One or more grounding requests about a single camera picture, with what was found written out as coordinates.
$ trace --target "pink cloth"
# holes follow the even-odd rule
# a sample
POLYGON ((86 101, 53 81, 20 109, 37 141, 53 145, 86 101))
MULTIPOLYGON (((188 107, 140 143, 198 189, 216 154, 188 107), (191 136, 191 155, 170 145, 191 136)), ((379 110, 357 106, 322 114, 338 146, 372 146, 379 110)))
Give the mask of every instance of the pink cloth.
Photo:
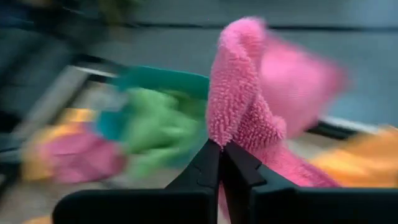
MULTIPOLYGON (((284 140, 317 120, 341 80, 338 69, 277 39, 261 20, 233 22, 220 35, 211 70, 209 137, 220 146, 234 141, 297 185, 337 187, 292 154, 284 140)), ((222 185, 219 203, 228 214, 222 185)))
POLYGON ((61 183, 89 182, 111 177, 121 172, 125 165, 118 145, 93 133, 85 125, 82 132, 44 144, 42 153, 52 166, 54 179, 61 183))

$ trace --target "pink microfiber cloth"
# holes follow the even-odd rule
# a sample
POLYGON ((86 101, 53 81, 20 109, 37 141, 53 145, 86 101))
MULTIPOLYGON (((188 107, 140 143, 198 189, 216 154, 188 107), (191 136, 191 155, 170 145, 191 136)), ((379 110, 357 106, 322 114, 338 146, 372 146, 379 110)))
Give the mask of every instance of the pink microfiber cloth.
POLYGON ((42 146, 53 177, 61 183, 100 180, 122 171, 125 159, 115 142, 93 133, 87 124, 82 131, 54 139, 42 146))
MULTIPOLYGON (((261 20, 233 22, 221 33, 211 71, 209 137, 221 147, 234 141, 297 185, 337 187, 284 140, 314 124, 341 83, 338 69, 279 40, 261 20)), ((226 213, 223 186, 219 203, 226 213)))

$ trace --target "gray surface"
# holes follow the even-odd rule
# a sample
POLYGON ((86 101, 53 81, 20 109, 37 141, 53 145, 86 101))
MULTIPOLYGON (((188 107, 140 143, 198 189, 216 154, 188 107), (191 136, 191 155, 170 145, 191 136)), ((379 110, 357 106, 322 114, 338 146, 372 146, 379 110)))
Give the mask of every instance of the gray surface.
POLYGON ((71 57, 72 53, 60 40, 47 38, 47 44, 13 74, 11 82, 16 86, 0 89, 2 108, 24 117, 71 57))
POLYGON ((13 63, 42 45, 45 37, 36 32, 20 29, 0 29, 0 77, 13 63))
MULTIPOLYGON (((129 42, 104 40, 91 53, 125 65, 152 65, 208 75, 219 30, 135 29, 129 42)), ((369 124, 398 126, 398 35, 281 32, 286 39, 337 60, 351 86, 329 115, 369 124)))
POLYGON ((130 21, 221 23, 244 16, 272 25, 398 26, 396 0, 145 0, 130 21))

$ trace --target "green cloth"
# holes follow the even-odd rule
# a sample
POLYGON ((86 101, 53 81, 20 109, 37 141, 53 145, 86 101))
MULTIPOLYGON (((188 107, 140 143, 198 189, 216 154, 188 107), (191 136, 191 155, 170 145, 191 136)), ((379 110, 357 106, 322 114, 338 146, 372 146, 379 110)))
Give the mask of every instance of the green cloth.
POLYGON ((131 163, 134 176, 145 176, 188 153, 203 127, 206 102, 177 91, 131 88, 133 114, 123 133, 123 150, 143 154, 131 163))

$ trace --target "microfiber cloth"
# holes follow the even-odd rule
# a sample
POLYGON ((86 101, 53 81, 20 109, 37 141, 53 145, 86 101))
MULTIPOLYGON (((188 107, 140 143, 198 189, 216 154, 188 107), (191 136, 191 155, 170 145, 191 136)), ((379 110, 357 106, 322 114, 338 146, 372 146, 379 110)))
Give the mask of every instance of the microfiber cloth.
POLYGON ((80 122, 91 121, 94 112, 88 109, 65 109, 63 116, 55 126, 45 127, 35 132, 24 145, 22 151, 22 180, 43 180, 52 176, 50 160, 41 154, 41 145, 62 136, 82 131, 80 122))
POLYGON ((205 102, 178 91, 131 88, 133 114, 124 131, 124 150, 141 153, 129 168, 135 177, 150 174, 188 154, 204 122, 205 102))
MULTIPOLYGON (((337 71, 278 40, 260 19, 233 22, 220 35, 211 69, 206 111, 209 138, 221 147, 234 141, 297 185, 337 187, 325 173, 290 152, 284 142, 316 121, 326 100, 341 88, 337 71), (275 66, 268 70, 270 64, 275 66), (300 113, 293 117, 284 110, 300 113)), ((219 203, 226 213, 222 185, 219 203)))
POLYGON ((344 187, 398 188, 398 129, 358 134, 310 160, 344 187))
POLYGON ((52 218, 50 215, 44 217, 33 218, 24 222, 23 224, 52 224, 52 218))
POLYGON ((60 136, 42 146, 54 179, 61 183, 89 182, 121 172, 125 158, 118 145, 93 133, 88 124, 80 125, 80 132, 60 136))

